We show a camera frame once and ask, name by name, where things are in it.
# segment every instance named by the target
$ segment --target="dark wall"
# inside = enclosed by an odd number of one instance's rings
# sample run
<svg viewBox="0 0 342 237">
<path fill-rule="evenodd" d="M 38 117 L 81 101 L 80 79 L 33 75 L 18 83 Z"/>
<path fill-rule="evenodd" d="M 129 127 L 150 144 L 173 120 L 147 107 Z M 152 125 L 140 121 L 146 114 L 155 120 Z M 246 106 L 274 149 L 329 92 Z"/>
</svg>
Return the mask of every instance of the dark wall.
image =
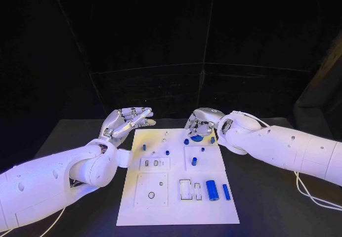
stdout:
<svg viewBox="0 0 342 237">
<path fill-rule="evenodd" d="M 322 0 L 61 6 L 107 110 L 152 106 L 159 118 L 201 106 L 287 116 L 341 29 L 339 8 Z"/>
<path fill-rule="evenodd" d="M 106 114 L 58 3 L 0 5 L 3 170 L 33 157 L 59 119 Z"/>
</svg>

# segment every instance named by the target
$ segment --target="robotic hand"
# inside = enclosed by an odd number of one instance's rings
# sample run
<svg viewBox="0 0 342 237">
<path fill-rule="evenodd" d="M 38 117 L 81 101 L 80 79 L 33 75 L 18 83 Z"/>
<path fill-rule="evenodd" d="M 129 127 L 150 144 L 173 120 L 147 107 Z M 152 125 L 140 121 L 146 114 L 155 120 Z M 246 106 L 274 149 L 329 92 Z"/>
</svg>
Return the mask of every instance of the robotic hand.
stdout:
<svg viewBox="0 0 342 237">
<path fill-rule="evenodd" d="M 146 119 L 152 115 L 152 108 L 114 110 L 98 139 L 0 174 L 0 232 L 39 221 L 110 183 L 117 166 L 129 167 L 133 155 L 117 146 L 133 129 L 156 124 Z"/>
<path fill-rule="evenodd" d="M 342 186 L 342 143 L 279 126 L 261 127 L 259 119 L 233 111 L 225 115 L 211 108 L 194 111 L 185 129 L 189 136 L 207 136 L 218 130 L 218 144 L 234 153 L 313 175 Z"/>
</svg>

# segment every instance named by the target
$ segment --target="white pegboard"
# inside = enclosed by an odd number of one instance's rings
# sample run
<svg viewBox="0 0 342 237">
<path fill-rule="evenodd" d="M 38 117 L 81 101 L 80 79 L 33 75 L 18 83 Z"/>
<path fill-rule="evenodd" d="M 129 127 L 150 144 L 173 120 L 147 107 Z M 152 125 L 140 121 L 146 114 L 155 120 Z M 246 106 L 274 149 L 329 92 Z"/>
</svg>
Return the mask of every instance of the white pegboard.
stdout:
<svg viewBox="0 0 342 237">
<path fill-rule="evenodd" d="M 189 145 L 185 145 L 183 140 L 188 138 L 188 133 L 189 131 L 185 129 L 136 130 L 132 147 L 134 152 L 133 161 L 126 175 L 117 226 L 240 223 L 221 150 L 217 141 L 211 144 L 211 137 L 215 135 L 207 136 L 201 142 L 194 142 L 189 139 Z M 208 152 L 211 153 L 209 157 L 215 157 L 215 165 L 209 164 L 211 168 L 202 170 L 201 163 L 204 164 L 204 162 L 201 162 L 201 159 L 204 158 L 201 158 L 199 169 L 186 170 L 185 153 L 192 156 L 191 153 L 195 154 L 202 147 L 205 147 L 204 153 Z M 140 170 L 140 163 L 145 164 L 143 160 L 160 160 L 165 157 L 170 159 L 169 169 L 153 170 L 152 167 L 152 170 Z M 157 187 L 157 185 L 165 174 L 168 175 L 168 186 L 165 186 L 168 188 L 168 202 L 153 202 L 149 198 L 149 193 L 155 192 L 152 190 L 157 190 L 159 193 L 155 198 L 162 197 L 166 193 L 166 191 L 159 192 L 157 189 L 163 187 Z M 194 198 L 182 201 L 179 181 L 188 179 L 191 180 Z M 218 201 L 209 201 L 205 184 L 208 180 L 215 180 L 220 194 Z M 195 198 L 195 183 L 201 185 L 202 200 Z M 225 199 L 222 184 L 228 185 L 230 201 Z"/>
</svg>

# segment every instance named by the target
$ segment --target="blue cylinder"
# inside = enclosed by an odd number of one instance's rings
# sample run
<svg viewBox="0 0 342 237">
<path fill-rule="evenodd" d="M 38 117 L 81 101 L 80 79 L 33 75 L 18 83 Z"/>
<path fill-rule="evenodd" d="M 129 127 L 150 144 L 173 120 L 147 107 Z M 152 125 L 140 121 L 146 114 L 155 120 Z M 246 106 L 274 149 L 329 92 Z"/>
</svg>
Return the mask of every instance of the blue cylinder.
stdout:
<svg viewBox="0 0 342 237">
<path fill-rule="evenodd" d="M 230 200 L 230 192 L 228 192 L 227 184 L 224 184 L 222 187 L 224 187 L 224 192 L 225 192 L 227 200 Z"/>
<path fill-rule="evenodd" d="M 198 158 L 194 157 L 194 158 L 192 158 L 192 163 L 191 163 L 191 164 L 192 164 L 194 166 L 196 166 L 196 162 L 198 162 Z"/>
<path fill-rule="evenodd" d="M 209 200 L 217 201 L 220 199 L 220 194 L 218 194 L 215 181 L 208 180 L 205 184 L 207 184 L 207 189 L 208 189 Z"/>
<path fill-rule="evenodd" d="M 201 142 L 204 140 L 204 138 L 199 135 L 196 135 L 196 136 L 191 137 L 191 140 L 195 142 Z"/>
</svg>

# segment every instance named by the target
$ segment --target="white cable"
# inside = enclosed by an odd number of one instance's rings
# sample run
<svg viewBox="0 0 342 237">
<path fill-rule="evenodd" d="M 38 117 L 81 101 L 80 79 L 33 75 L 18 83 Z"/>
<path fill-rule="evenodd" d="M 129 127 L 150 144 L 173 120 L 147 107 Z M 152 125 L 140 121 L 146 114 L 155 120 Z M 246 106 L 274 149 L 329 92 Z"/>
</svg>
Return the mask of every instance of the white cable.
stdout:
<svg viewBox="0 0 342 237">
<path fill-rule="evenodd" d="M 256 116 L 253 116 L 251 114 L 246 113 L 246 112 L 241 112 L 241 111 L 233 111 L 233 113 L 235 114 L 244 114 L 246 116 L 251 117 L 253 119 L 259 120 L 267 127 L 270 127 L 270 125 L 261 121 Z"/>
<path fill-rule="evenodd" d="M 58 222 L 58 220 L 59 220 L 59 218 L 61 218 L 61 215 L 62 215 L 62 213 L 64 213 L 64 210 L 65 210 L 65 208 L 62 209 L 62 212 L 61 212 L 61 214 L 59 214 L 59 216 L 58 216 L 55 222 L 52 223 L 52 226 L 46 229 L 46 231 L 43 232 L 43 234 L 42 234 L 39 237 L 42 237 L 42 236 L 48 233 L 48 231 L 51 230 L 51 228 L 54 227 L 55 223 Z"/>
<path fill-rule="evenodd" d="M 10 231 L 13 231 L 13 229 L 9 230 L 5 234 L 2 234 L 0 237 L 6 236 L 10 233 Z"/>
<path fill-rule="evenodd" d="M 305 184 L 303 184 L 303 181 L 302 181 L 300 178 L 299 178 L 299 173 L 297 173 L 296 171 L 295 171 L 295 175 L 296 175 L 296 185 L 297 185 L 297 190 L 299 190 L 299 192 L 300 192 L 303 195 L 306 195 L 308 197 L 310 197 L 312 201 L 313 201 L 319 206 L 322 206 L 322 207 L 325 207 L 325 208 L 329 208 L 329 209 L 334 209 L 334 210 L 338 210 L 338 211 L 342 211 L 342 206 L 339 206 L 339 205 L 336 205 L 335 203 L 332 203 L 332 202 L 329 202 L 329 201 L 325 201 L 325 200 L 322 200 L 322 199 L 319 199 L 319 198 L 316 198 L 316 197 L 313 197 L 313 196 L 310 195 L 310 192 L 309 192 L 309 190 L 308 190 L 308 188 L 306 188 L 306 186 L 305 186 Z M 302 186 L 303 186 L 303 188 L 305 188 L 306 193 L 303 193 L 303 191 L 300 190 L 297 181 L 300 181 L 300 184 L 302 184 Z M 321 201 L 321 202 L 329 204 L 329 205 L 336 206 L 338 208 L 336 208 L 336 207 L 332 207 L 332 206 L 322 205 L 321 203 L 316 202 L 315 199 L 316 199 L 318 201 Z"/>
</svg>

